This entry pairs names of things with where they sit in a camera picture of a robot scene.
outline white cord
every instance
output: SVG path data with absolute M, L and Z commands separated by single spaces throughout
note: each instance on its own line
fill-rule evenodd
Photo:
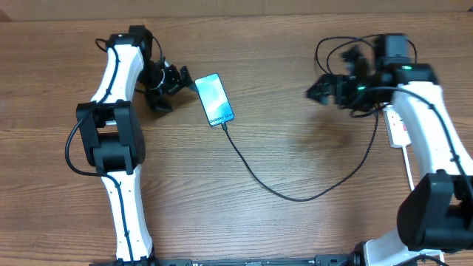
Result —
M 411 165 L 409 164 L 409 158 L 407 157 L 406 146 L 402 146 L 402 154 L 404 155 L 404 163 L 406 164 L 407 179 L 409 181 L 409 186 L 411 191 L 414 191 L 414 182 L 412 181 L 411 175 Z

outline phone screen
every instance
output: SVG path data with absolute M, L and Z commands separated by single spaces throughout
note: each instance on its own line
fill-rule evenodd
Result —
M 195 85 L 211 126 L 220 125 L 235 118 L 217 73 L 199 78 L 195 81 Z

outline blue screen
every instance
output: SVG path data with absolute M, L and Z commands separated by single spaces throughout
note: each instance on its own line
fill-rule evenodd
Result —
M 202 101 L 204 111 L 211 126 L 234 119 L 234 113 L 231 110 L 218 74 L 199 78 L 195 81 L 195 85 L 199 91 L 200 101 Z

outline wooden table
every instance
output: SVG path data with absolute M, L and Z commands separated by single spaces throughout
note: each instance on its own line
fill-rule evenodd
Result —
M 352 119 L 304 96 L 317 79 L 324 37 L 406 33 L 435 68 L 463 144 L 473 152 L 471 13 L 163 18 L 0 24 L 0 265 L 87 265 L 115 257 L 109 199 L 98 178 L 74 174 L 64 144 L 77 103 L 101 82 L 95 38 L 145 24 L 166 57 L 194 78 L 218 72 L 236 119 L 234 142 L 269 186 L 292 197 L 319 193 L 361 161 L 374 118 Z M 340 42 L 323 44 L 321 57 Z M 332 69 L 344 71 L 336 53 Z M 284 201 L 245 170 L 220 127 L 185 89 L 175 111 L 134 105 L 146 139 L 142 195 L 160 258 L 308 257 L 349 252 L 395 227 L 409 193 L 401 150 L 381 118 L 370 155 L 342 186 L 307 203 Z M 79 136 L 73 163 L 87 165 Z M 418 171 L 413 160 L 415 182 Z M 471 265 L 473 253 L 447 256 Z

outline smartphone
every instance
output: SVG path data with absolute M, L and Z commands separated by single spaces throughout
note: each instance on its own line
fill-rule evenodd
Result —
M 211 126 L 220 125 L 235 118 L 217 73 L 199 78 L 195 81 L 195 86 Z

